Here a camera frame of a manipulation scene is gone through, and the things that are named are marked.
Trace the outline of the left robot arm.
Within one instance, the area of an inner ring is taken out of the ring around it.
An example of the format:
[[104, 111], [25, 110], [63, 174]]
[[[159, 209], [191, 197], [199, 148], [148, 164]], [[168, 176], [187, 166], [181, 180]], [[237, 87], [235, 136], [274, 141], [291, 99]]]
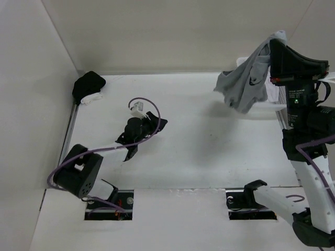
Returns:
[[114, 154], [115, 162], [128, 161], [137, 153], [140, 143], [162, 131], [167, 123], [166, 119], [148, 111], [143, 118], [130, 118], [123, 133], [111, 146], [89, 150], [81, 144], [74, 145], [53, 174], [52, 181], [79, 199], [88, 196], [107, 153]]

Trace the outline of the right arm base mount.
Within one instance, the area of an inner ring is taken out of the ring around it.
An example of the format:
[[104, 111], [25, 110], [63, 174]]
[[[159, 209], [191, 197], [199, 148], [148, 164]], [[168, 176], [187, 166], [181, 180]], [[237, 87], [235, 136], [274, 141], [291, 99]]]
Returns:
[[230, 220], [277, 220], [277, 215], [268, 208], [247, 202], [244, 189], [226, 189], [226, 206]]

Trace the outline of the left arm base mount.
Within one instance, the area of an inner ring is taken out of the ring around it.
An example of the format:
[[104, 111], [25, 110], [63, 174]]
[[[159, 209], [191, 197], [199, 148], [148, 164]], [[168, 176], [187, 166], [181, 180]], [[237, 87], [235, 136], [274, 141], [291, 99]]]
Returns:
[[85, 221], [131, 221], [133, 217], [134, 190], [114, 191], [107, 202], [83, 198], [86, 202]]

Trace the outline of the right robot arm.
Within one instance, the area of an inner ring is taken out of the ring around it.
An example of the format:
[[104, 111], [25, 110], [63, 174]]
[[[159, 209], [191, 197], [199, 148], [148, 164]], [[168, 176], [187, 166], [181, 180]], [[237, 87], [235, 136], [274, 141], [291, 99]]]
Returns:
[[334, 182], [329, 173], [327, 145], [334, 143], [334, 108], [324, 106], [318, 90], [331, 93], [329, 63], [302, 56], [278, 40], [270, 42], [271, 82], [286, 92], [289, 129], [283, 149], [295, 169], [309, 206], [300, 207], [262, 180], [244, 187], [243, 201], [266, 207], [282, 217], [298, 239], [310, 247], [334, 247]]

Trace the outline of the grey tank top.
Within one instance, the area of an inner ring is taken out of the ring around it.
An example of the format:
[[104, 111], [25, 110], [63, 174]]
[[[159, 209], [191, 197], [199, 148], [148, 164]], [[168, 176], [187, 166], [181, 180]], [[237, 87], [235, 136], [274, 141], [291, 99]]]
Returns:
[[279, 100], [279, 88], [270, 82], [272, 40], [285, 45], [286, 32], [271, 34], [236, 69], [218, 76], [214, 91], [223, 94], [225, 104], [239, 113], [248, 113], [257, 102], [274, 104]]

